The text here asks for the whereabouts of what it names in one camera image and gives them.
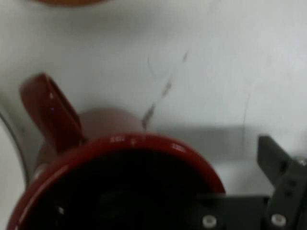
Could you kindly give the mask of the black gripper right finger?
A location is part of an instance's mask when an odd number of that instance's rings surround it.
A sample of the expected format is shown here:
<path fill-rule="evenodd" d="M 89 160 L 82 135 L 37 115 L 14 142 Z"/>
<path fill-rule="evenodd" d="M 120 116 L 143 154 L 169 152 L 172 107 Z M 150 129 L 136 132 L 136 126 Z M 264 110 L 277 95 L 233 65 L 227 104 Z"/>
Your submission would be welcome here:
<path fill-rule="evenodd" d="M 263 228 L 305 230 L 307 159 L 290 156 L 270 136 L 259 136 L 257 163 L 274 187 L 262 219 Z"/>

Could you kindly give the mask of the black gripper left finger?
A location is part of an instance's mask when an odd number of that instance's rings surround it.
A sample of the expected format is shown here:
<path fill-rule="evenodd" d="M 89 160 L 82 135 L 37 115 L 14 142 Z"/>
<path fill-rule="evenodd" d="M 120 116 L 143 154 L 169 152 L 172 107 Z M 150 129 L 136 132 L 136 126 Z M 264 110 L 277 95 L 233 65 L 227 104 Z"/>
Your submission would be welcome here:
<path fill-rule="evenodd" d="M 204 230 L 262 230 L 265 195 L 199 195 Z"/>

